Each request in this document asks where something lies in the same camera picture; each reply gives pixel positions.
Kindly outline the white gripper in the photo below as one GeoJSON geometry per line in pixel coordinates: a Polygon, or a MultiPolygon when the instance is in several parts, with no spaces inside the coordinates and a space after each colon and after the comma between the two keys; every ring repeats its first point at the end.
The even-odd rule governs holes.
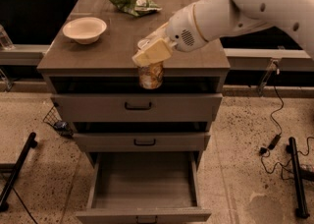
{"type": "Polygon", "coordinates": [[[194,16],[195,4],[178,10],[156,30],[137,43],[137,52],[132,56],[138,67],[163,62],[173,55],[173,49],[190,52],[207,44],[201,35],[194,16]]]}

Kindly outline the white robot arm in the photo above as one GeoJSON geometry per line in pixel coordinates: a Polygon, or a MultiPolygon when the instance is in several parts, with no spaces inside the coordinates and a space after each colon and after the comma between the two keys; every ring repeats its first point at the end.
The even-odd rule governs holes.
{"type": "Polygon", "coordinates": [[[314,0],[199,0],[147,35],[132,60],[145,67],[169,59],[175,49],[190,52],[267,27],[284,31],[314,57],[314,0]]]}

